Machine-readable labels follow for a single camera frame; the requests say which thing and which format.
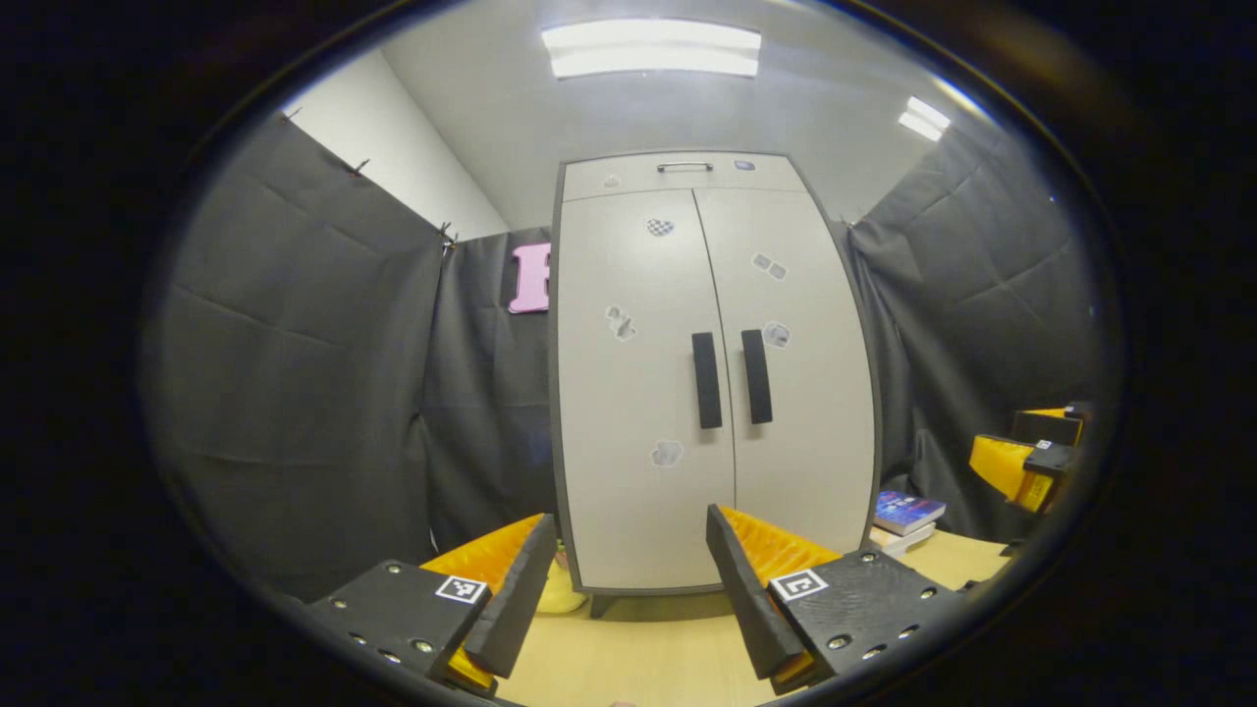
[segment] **ceiling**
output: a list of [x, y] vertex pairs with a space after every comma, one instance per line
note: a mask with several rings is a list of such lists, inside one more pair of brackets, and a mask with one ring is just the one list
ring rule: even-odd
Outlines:
[[[617, 16], [758, 30], [759, 74], [554, 79], [541, 30]], [[561, 161], [671, 148], [788, 153], [830, 218], [855, 221], [934, 146], [896, 123], [908, 98], [959, 112], [899, 48], [784, 0], [470, 0], [383, 54], [513, 229], [551, 223]]]

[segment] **black door handle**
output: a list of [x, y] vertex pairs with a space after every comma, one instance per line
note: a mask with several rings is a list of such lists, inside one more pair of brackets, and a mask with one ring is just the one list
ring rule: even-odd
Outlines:
[[768, 359], [764, 335], [757, 328], [742, 332], [742, 352], [747, 359], [747, 390], [750, 391], [750, 424], [773, 421], [773, 392], [768, 387]]
[[715, 371], [715, 340], [711, 332], [691, 333], [694, 345], [694, 377], [699, 389], [699, 426], [715, 429], [720, 419], [720, 379]]

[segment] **white wall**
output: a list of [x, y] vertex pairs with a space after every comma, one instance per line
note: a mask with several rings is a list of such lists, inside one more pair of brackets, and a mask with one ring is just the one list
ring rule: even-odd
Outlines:
[[434, 225], [461, 239], [510, 230], [441, 140], [380, 50], [327, 77], [284, 107], [321, 145], [357, 166]]

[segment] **cabinet top handle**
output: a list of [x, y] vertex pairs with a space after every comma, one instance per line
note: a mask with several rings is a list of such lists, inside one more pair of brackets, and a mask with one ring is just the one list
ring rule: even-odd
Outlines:
[[655, 166], [655, 169], [660, 172], [666, 170], [667, 167], [706, 167], [706, 171], [710, 172], [711, 170], [715, 169], [715, 165], [713, 165], [711, 162], [664, 162], [661, 165]]

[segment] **blue book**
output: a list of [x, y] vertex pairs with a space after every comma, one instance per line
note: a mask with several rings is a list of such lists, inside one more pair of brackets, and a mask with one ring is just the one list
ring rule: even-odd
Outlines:
[[947, 511], [947, 503], [897, 491], [882, 491], [877, 494], [877, 515], [872, 522], [892, 533], [908, 535], [938, 520], [943, 511]]

